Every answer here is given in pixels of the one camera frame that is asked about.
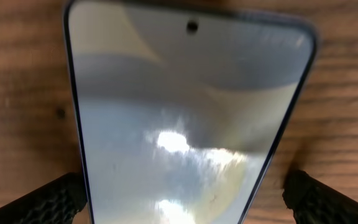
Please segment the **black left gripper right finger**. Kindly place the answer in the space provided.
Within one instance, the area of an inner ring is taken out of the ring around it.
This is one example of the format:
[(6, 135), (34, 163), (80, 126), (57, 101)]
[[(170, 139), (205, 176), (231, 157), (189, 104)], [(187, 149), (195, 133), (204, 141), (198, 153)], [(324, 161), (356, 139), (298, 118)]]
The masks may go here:
[(296, 224), (358, 224), (358, 202), (303, 170), (287, 174), (282, 197)]

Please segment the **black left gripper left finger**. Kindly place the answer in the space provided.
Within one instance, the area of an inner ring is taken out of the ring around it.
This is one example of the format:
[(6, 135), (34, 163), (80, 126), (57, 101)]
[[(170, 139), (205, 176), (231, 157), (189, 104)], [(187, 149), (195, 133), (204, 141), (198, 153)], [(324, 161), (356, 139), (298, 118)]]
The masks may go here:
[(83, 176), (67, 173), (1, 207), (0, 223), (72, 223), (87, 201)]

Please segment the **Samsung Galaxy smartphone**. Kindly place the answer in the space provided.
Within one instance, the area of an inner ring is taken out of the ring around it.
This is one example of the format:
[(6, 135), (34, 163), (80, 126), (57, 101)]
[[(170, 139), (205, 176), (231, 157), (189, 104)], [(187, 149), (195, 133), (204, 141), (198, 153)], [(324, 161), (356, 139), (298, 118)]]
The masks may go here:
[(242, 223), (314, 27), (168, 1), (70, 1), (63, 27), (91, 221)]

